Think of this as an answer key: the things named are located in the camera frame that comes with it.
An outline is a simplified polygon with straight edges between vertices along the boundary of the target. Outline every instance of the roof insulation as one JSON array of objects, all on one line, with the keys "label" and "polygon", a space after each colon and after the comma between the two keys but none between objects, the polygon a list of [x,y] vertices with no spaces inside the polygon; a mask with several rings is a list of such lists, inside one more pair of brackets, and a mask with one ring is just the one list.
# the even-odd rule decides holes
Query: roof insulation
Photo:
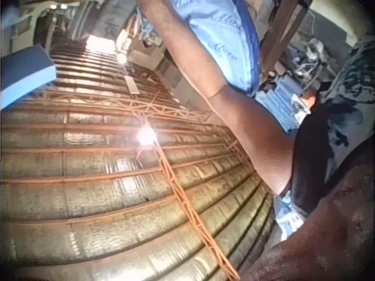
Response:
[{"label": "roof insulation", "polygon": [[43,280],[235,280],[274,214],[228,129],[146,68],[79,45],[51,58],[54,84],[2,112],[3,260]]}]

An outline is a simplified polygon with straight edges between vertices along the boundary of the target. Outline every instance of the corrugated roof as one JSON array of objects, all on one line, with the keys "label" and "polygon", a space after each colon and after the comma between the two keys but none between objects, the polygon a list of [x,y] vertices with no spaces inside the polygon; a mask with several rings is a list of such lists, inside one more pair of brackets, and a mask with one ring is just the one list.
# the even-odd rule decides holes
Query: corrugated roof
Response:
[{"label": "corrugated roof", "polygon": [[2,112],[4,260],[46,280],[175,281],[226,280],[219,261],[260,255],[271,198],[226,128],[145,68],[64,45],[51,57],[56,82]]}]

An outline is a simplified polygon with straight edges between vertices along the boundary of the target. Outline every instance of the bright light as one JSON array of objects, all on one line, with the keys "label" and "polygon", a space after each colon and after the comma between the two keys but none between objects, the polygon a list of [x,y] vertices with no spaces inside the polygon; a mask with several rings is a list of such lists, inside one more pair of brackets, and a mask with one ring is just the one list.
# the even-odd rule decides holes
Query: bright light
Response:
[{"label": "bright light", "polygon": [[117,54],[117,62],[120,64],[125,64],[128,61],[128,57],[124,53]]},{"label": "bright light", "polygon": [[149,146],[156,141],[156,133],[151,127],[145,126],[138,131],[137,139],[141,145]]},{"label": "bright light", "polygon": [[115,42],[110,39],[90,35],[87,39],[86,49],[105,54],[114,54]]}]

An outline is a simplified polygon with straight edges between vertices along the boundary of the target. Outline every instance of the light blue shirt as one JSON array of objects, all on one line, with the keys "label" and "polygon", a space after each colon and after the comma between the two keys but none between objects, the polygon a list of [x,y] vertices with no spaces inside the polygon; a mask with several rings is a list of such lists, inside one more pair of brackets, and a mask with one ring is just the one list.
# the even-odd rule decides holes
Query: light blue shirt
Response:
[{"label": "light blue shirt", "polygon": [[[244,0],[171,0],[171,4],[227,81],[253,97],[259,84],[259,40]],[[143,20],[142,31],[148,36],[153,27]]]}]

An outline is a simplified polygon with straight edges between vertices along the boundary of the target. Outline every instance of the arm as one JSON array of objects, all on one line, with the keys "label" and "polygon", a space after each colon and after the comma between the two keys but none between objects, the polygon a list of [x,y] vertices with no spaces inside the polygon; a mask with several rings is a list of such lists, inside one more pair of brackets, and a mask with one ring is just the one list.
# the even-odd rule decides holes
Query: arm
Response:
[{"label": "arm", "polygon": [[282,192],[291,176],[293,139],[262,105],[228,85],[168,0],[138,0],[138,5],[186,79],[240,141],[259,175],[275,193]]}]

